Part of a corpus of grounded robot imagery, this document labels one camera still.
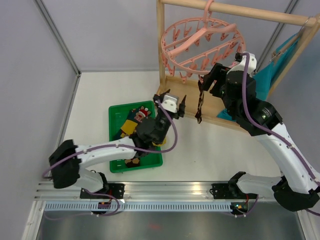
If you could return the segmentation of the brown argyle sock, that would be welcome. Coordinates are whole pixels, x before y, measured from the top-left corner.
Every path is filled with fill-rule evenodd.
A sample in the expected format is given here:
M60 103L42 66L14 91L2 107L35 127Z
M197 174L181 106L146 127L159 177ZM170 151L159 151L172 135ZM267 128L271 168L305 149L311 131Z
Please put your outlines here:
M125 159L124 163L127 168L135 168L140 166L141 161L140 161L140 158L136 157L131 159Z
M198 75L198 90L199 90L199 97L198 97L198 104L197 104L197 112L195 114L195 118L197 119L197 123L200 124L202 122L202 106L204 103L204 90L203 90L203 77Z

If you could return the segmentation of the pink round clip hanger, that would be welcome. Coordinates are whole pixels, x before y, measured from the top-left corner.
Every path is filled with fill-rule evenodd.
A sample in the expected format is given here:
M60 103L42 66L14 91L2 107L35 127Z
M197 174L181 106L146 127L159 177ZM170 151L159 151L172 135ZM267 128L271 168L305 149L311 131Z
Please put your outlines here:
M183 82L202 77L219 61L246 50L246 42L235 23L214 18L208 0L199 17L185 18L164 30L161 39L163 67Z

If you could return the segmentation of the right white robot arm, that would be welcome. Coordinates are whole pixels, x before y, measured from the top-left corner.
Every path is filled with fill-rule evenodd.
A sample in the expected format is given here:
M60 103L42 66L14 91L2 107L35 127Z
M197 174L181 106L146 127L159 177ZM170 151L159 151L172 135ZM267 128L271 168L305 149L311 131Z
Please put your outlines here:
M309 212L320 200L320 174L290 141L275 107L257 98L256 81L247 68L233 70L216 63L199 88L222 100L227 115L267 150L281 171L276 177L239 171L228 181L229 194L235 198L254 194L274 199L291 212Z

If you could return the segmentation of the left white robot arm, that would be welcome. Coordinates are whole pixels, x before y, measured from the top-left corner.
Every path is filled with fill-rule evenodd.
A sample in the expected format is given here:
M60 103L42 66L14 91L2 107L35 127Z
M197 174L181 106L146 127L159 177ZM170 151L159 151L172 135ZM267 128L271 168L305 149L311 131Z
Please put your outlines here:
M54 188L77 186L102 199L109 192L107 179L103 173L90 171L88 167L172 151L174 146L166 150L157 150L157 147L165 142L169 128L177 129L173 120L184 117L186 101L166 91L154 95L153 102L157 107L156 116L152 116L146 105L131 108L113 141L76 145L72 139L65 140L48 158L47 171Z

